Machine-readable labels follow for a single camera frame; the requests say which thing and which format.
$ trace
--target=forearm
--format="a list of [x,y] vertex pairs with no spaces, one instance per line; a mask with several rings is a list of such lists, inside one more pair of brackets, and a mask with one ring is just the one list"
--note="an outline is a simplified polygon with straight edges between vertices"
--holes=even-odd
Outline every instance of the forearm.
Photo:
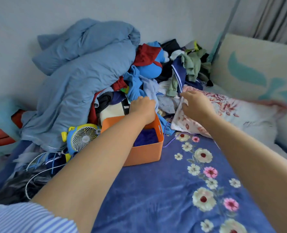
[[218,116],[203,121],[278,232],[287,231],[287,160]]
[[89,233],[104,197],[145,126],[140,118],[130,114],[107,129],[80,151],[32,201],[56,216],[74,220],[80,232]]

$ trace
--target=person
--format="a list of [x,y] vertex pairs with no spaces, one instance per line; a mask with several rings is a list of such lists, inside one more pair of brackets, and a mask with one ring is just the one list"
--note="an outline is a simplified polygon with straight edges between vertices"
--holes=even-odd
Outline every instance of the person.
[[[217,116],[202,93],[181,96],[188,101],[184,113],[211,134],[275,230],[287,232],[287,160]],[[88,144],[31,202],[0,205],[0,229],[90,233],[135,139],[154,120],[154,108],[147,97],[132,101],[130,113]]]

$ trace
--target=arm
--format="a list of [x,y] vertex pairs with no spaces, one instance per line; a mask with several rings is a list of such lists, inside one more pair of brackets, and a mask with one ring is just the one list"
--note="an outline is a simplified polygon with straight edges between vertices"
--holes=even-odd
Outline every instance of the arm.
[[287,232],[287,160],[216,115],[201,92],[182,93],[184,113],[210,133],[277,232]]
[[90,233],[99,208],[135,139],[155,119],[155,101],[138,98],[130,114],[80,151],[31,200]]

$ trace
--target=fan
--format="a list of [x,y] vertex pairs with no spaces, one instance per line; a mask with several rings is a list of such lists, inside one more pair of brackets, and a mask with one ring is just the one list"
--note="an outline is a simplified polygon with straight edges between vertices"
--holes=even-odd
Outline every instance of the fan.
[[100,127],[95,124],[87,123],[77,127],[70,127],[67,132],[62,132],[63,142],[67,142],[68,154],[66,161],[68,162],[73,154],[82,150],[88,143],[94,140],[100,134]]

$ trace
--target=striped sleeve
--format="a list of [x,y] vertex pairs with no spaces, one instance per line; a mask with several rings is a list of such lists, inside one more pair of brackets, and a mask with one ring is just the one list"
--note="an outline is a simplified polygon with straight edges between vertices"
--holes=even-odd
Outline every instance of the striped sleeve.
[[77,233],[73,220],[55,217],[35,203],[0,204],[0,233]]

